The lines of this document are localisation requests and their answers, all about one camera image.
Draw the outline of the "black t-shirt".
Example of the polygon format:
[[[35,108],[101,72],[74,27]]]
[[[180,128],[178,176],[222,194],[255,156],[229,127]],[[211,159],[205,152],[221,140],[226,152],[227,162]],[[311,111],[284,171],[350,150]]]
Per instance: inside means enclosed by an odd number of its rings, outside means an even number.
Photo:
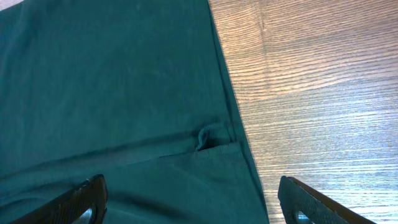
[[[1,222],[102,174],[106,223],[267,223],[207,1],[1,11]]]

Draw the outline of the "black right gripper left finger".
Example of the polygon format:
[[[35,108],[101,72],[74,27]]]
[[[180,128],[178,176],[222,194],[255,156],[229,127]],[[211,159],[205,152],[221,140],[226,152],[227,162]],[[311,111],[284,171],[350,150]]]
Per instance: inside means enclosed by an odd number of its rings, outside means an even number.
[[[104,175],[98,174],[12,224],[102,224],[107,201]]]

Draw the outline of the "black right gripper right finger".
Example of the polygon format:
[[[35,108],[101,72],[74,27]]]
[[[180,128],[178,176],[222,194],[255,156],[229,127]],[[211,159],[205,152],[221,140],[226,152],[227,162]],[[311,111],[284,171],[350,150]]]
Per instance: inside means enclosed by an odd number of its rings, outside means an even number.
[[[287,224],[375,224],[294,177],[281,177],[278,199]]]

